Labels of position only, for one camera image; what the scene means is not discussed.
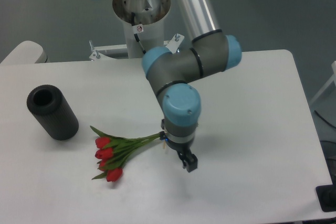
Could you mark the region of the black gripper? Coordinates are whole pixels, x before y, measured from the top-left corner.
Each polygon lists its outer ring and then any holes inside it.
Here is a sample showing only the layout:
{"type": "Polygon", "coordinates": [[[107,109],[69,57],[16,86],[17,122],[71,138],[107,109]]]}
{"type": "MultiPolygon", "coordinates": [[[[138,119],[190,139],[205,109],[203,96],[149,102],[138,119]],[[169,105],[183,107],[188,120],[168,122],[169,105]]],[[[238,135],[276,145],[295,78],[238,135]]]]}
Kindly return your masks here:
{"type": "MultiPolygon", "coordinates": [[[[161,120],[161,129],[165,129],[164,119],[161,120]]],[[[182,161],[182,166],[188,173],[197,169],[197,157],[190,150],[194,142],[195,133],[180,137],[168,132],[160,132],[159,136],[160,140],[165,141],[171,149],[177,151],[178,157],[182,161]]]]}

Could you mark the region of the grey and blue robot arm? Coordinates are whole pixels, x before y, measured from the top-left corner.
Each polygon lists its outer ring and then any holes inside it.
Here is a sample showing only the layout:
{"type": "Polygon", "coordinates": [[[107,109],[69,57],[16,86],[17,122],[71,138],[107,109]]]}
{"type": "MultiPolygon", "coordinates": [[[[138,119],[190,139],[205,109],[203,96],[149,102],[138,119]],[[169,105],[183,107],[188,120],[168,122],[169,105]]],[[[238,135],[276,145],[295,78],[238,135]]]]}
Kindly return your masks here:
{"type": "Polygon", "coordinates": [[[177,151],[183,167],[191,172],[197,158],[194,141],[201,99],[190,83],[237,66],[242,51],[234,36],[224,35],[209,0],[178,0],[191,39],[190,49],[179,51],[183,40],[163,39],[163,22],[171,0],[113,0],[112,8],[123,24],[129,58],[141,58],[164,118],[161,139],[177,151]]]}

